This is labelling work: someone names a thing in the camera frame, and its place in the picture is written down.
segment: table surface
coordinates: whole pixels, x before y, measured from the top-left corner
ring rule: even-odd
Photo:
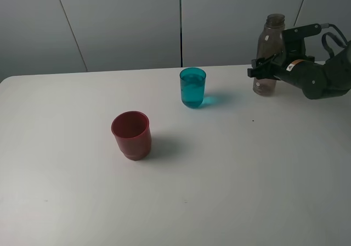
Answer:
[[[248,66],[203,68],[205,105],[181,69],[11,77],[0,84],[0,245],[349,245],[351,93],[308,100]],[[130,161],[110,131],[150,119]]]

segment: blue liquid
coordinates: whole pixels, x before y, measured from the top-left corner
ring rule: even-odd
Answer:
[[[185,106],[198,108],[201,105],[205,93],[205,78],[206,74],[205,77],[198,74],[181,75],[180,87],[182,90],[182,102]]]

